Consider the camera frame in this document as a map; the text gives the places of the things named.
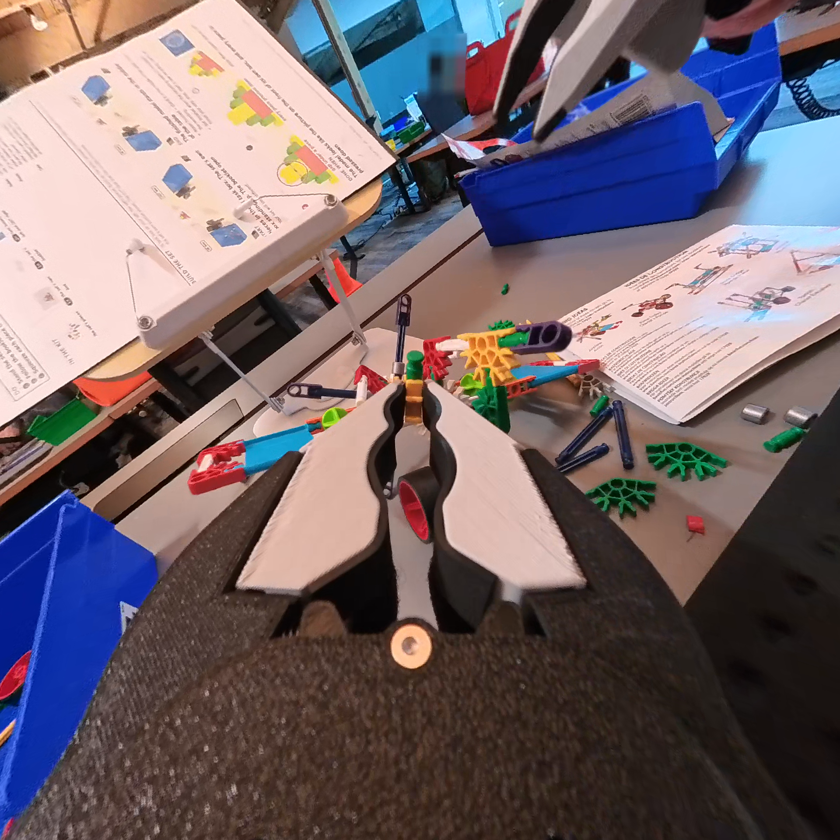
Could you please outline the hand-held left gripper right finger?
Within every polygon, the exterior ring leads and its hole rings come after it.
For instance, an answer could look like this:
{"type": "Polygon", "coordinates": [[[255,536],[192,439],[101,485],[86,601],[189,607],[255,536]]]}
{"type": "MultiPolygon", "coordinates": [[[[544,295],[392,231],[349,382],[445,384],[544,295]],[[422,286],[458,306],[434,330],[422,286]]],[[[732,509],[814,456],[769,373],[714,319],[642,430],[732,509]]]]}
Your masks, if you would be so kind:
{"type": "Polygon", "coordinates": [[[521,447],[441,385],[424,387],[423,409],[444,545],[520,593],[584,588],[521,447]]]}

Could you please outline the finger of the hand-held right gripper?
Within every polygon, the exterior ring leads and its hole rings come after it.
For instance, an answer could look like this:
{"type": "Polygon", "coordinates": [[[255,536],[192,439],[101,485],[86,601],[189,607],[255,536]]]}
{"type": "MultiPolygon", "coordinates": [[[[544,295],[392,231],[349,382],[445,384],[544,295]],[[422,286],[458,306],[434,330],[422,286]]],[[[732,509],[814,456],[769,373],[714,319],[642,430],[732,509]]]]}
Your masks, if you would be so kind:
{"type": "Polygon", "coordinates": [[[493,113],[497,121],[507,117],[519,93],[527,85],[544,48],[558,47],[533,134],[551,134],[583,97],[587,58],[574,55],[572,37],[587,11],[585,1],[527,1],[524,3],[501,75],[493,113]]]}
{"type": "MultiPolygon", "coordinates": [[[[572,37],[574,55],[582,53],[587,58],[582,99],[618,58],[633,60],[665,76],[677,72],[700,37],[705,5],[704,1],[587,2],[585,16],[572,37]]],[[[536,141],[548,136],[532,135],[536,141]]]]}

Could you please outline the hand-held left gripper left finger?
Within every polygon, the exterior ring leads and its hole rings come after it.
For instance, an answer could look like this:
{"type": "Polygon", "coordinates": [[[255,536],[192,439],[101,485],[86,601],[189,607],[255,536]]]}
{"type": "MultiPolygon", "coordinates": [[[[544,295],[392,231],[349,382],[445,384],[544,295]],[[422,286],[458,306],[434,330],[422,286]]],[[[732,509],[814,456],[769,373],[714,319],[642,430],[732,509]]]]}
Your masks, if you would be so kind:
{"type": "Polygon", "coordinates": [[[392,383],[302,454],[238,577],[239,591],[310,594],[389,547],[385,485],[396,470],[405,386],[392,383]]]}

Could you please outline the colourful construction toy model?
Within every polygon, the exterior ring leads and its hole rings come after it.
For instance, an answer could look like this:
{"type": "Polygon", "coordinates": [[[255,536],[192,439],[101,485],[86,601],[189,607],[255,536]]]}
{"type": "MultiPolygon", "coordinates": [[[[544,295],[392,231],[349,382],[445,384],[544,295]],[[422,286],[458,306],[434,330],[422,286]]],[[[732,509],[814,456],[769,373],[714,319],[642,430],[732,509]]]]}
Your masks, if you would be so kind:
{"type": "MultiPolygon", "coordinates": [[[[498,321],[484,332],[426,339],[423,349],[405,354],[407,382],[436,382],[502,432],[510,432],[510,409],[516,397],[569,376],[588,375],[600,369],[599,360],[574,360],[558,356],[571,343],[572,331],[558,321],[498,321]]],[[[292,451],[300,451],[316,434],[347,416],[352,407],[338,404],[301,426],[236,440],[206,448],[196,459],[187,486],[193,495],[244,483],[272,467],[292,451]]]]}

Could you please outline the red tote bag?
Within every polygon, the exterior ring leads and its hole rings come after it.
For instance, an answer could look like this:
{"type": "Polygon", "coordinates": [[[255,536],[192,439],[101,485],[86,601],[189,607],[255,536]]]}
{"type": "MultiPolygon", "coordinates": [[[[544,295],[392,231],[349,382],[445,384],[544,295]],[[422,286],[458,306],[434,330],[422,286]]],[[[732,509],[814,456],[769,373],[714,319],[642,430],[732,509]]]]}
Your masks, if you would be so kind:
{"type": "Polygon", "coordinates": [[[467,45],[465,99],[472,116],[492,110],[521,13],[507,18],[504,36],[488,47],[479,41],[467,45]]]}

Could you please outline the white paper packaging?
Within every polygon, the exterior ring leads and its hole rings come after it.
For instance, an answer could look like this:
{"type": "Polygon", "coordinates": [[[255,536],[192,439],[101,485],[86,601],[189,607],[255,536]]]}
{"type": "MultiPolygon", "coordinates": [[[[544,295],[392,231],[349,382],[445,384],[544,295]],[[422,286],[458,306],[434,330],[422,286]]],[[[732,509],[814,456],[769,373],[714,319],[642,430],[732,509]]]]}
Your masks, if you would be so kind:
{"type": "Polygon", "coordinates": [[[693,102],[701,105],[712,138],[719,140],[734,119],[726,116],[707,89],[681,72],[671,76],[647,73],[587,97],[548,139],[534,141],[533,148],[538,152],[561,148],[693,102]]]}

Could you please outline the dark blue plastic rod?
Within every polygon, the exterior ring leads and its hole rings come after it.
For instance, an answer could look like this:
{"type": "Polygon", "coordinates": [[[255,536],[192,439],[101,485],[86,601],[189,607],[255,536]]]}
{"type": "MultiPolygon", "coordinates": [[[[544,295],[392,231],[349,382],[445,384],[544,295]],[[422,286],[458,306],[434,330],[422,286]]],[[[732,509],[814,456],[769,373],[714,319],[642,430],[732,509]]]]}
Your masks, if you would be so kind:
{"type": "Polygon", "coordinates": [[[635,458],[624,403],[622,400],[614,400],[611,408],[616,428],[619,456],[625,470],[630,470],[635,467],[635,458]]]}
{"type": "Polygon", "coordinates": [[[564,461],[560,461],[560,459],[557,458],[556,468],[561,474],[567,474],[605,457],[610,453],[610,451],[611,447],[608,444],[599,444],[564,461]]]}
{"type": "Polygon", "coordinates": [[[556,466],[562,466],[573,457],[577,456],[583,447],[592,440],[597,432],[613,416],[613,404],[604,407],[593,419],[570,441],[570,443],[557,455],[556,466]]]}

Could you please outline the large green fan connector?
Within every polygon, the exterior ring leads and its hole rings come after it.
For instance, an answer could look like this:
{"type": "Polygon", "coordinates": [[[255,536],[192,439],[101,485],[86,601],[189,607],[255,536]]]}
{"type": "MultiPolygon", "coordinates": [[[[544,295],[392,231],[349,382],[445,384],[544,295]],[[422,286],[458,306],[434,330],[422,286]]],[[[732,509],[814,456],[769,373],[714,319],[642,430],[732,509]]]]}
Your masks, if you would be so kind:
{"type": "Polygon", "coordinates": [[[620,518],[635,517],[655,501],[657,484],[650,480],[613,478],[585,492],[604,513],[615,510],[620,518]]]}
{"type": "Polygon", "coordinates": [[[728,467],[728,461],[688,442],[646,445],[647,462],[656,470],[664,470],[668,478],[698,480],[714,477],[728,467]]]}

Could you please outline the red white wrapper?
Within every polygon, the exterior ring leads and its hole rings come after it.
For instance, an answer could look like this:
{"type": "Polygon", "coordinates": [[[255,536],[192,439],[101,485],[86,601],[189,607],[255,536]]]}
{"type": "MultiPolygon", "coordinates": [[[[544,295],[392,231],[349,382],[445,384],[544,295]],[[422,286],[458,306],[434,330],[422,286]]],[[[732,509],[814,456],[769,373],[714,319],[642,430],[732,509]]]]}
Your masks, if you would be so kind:
{"type": "Polygon", "coordinates": [[[460,140],[441,135],[452,154],[478,168],[508,165],[522,160],[522,145],[509,139],[460,140]]]}

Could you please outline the orange storage bin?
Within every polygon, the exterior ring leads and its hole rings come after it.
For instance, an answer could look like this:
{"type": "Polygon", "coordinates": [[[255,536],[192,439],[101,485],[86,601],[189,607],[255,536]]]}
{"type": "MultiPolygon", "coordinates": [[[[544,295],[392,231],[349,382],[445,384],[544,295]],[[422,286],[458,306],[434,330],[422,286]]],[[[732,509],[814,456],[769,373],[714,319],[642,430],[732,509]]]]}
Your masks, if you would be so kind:
{"type": "Polygon", "coordinates": [[[79,393],[98,406],[114,406],[149,382],[156,380],[149,372],[118,381],[98,381],[80,377],[73,381],[79,393]]]}

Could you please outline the small orange cone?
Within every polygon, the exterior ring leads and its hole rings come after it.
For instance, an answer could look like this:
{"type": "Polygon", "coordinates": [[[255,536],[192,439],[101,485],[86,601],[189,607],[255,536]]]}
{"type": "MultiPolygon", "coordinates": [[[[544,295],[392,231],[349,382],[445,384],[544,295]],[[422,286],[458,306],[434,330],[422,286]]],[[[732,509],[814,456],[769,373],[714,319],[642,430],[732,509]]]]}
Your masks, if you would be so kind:
{"type": "MultiPolygon", "coordinates": [[[[343,292],[346,297],[353,295],[357,290],[363,287],[363,284],[357,281],[356,279],[352,278],[349,271],[344,267],[344,264],[339,257],[334,257],[332,260],[333,263],[333,273],[335,275],[335,279],[341,285],[343,292]]],[[[325,282],[330,294],[331,299],[338,305],[340,303],[340,296],[337,294],[336,290],[333,287],[333,283],[331,280],[331,276],[329,273],[324,270],[325,282]]]]}

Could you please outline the blue plastic bin with tag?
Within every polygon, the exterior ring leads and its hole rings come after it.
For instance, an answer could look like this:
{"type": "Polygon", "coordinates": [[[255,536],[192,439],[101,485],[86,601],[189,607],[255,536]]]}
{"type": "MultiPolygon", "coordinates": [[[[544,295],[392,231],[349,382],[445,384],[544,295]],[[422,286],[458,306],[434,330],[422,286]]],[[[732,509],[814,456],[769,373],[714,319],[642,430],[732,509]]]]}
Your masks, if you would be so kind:
{"type": "Polygon", "coordinates": [[[152,552],[62,493],[2,540],[1,677],[32,650],[2,706],[2,826],[19,817],[76,733],[102,673],[158,581],[152,552]]]}

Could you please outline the white document stand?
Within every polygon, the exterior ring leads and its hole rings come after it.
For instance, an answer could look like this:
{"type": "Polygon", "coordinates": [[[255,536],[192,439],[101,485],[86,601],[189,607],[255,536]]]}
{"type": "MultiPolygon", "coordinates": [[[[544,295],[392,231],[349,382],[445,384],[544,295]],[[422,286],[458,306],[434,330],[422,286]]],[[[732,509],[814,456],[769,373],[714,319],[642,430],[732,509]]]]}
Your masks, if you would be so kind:
{"type": "Polygon", "coordinates": [[[284,232],[269,238],[265,245],[247,249],[243,258],[213,259],[203,279],[178,290],[174,289],[180,285],[174,270],[163,267],[163,258],[153,255],[152,245],[136,238],[129,243],[124,260],[129,281],[135,281],[130,287],[140,292],[133,303],[136,338],[84,376],[115,382],[150,371],[184,413],[197,412],[203,406],[201,396],[166,359],[306,259],[318,257],[330,270],[332,261],[321,252],[372,215],[381,198],[382,181],[376,179],[342,201],[330,194],[293,200],[307,207],[291,219],[284,232]]]}

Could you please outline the building ideas booklet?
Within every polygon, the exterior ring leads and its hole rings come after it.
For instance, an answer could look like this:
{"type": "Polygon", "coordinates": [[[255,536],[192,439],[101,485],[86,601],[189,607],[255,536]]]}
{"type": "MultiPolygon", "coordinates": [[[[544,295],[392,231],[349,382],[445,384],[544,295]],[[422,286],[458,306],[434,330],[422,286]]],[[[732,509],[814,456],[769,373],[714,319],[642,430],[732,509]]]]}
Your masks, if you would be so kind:
{"type": "Polygon", "coordinates": [[[562,316],[564,356],[683,424],[838,330],[838,227],[730,225],[562,316]]]}

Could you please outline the green storage bin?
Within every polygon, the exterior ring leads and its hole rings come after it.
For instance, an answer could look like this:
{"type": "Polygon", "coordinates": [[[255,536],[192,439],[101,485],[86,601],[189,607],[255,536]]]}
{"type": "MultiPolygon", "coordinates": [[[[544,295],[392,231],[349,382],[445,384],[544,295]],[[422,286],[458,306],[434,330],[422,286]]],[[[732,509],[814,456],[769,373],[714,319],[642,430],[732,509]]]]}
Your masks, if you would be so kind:
{"type": "Polygon", "coordinates": [[[50,415],[38,415],[28,426],[27,435],[55,447],[89,425],[97,415],[82,397],[76,397],[50,415]]]}

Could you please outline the black dotted rubber mat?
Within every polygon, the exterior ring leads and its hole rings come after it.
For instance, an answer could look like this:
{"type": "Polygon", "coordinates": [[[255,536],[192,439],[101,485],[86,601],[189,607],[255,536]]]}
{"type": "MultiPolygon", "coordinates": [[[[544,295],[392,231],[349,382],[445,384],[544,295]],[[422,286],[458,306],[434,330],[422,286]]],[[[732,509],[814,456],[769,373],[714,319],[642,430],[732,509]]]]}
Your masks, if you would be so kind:
{"type": "Polygon", "coordinates": [[[839,394],[686,609],[812,838],[839,838],[839,394]]]}

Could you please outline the black wheel with red hub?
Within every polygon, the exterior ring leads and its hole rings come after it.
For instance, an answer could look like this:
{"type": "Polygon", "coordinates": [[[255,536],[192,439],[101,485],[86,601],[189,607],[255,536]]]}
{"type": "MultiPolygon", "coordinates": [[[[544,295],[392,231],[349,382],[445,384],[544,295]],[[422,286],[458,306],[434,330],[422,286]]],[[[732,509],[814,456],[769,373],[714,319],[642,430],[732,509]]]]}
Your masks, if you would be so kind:
{"type": "Polygon", "coordinates": [[[16,704],[19,701],[25,681],[28,675],[28,668],[30,659],[32,657],[32,650],[30,649],[24,653],[8,670],[6,675],[1,680],[1,705],[16,704]]]}

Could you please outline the white printed instruction sheet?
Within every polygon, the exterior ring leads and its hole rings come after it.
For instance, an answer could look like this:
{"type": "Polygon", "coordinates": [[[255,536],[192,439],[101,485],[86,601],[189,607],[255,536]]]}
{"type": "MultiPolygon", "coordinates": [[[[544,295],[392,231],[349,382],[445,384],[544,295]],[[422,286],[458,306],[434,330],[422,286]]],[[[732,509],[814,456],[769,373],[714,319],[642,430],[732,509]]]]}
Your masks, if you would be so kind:
{"type": "Polygon", "coordinates": [[[2,425],[136,338],[125,255],[174,289],[392,151],[238,2],[200,2],[2,103],[2,425]]]}

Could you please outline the white metal post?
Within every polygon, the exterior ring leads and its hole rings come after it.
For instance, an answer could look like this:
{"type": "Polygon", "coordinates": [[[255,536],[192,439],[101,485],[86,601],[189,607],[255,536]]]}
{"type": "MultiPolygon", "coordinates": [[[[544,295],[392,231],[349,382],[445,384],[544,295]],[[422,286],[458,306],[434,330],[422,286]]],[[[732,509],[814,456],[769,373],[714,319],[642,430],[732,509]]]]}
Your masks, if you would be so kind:
{"type": "Polygon", "coordinates": [[[359,106],[365,124],[376,133],[381,133],[382,122],[375,110],[371,96],[362,79],[360,69],[355,62],[349,43],[330,1],[312,1],[312,4],[328,35],[329,42],[338,58],[345,79],[350,86],[353,100],[359,106]]]}

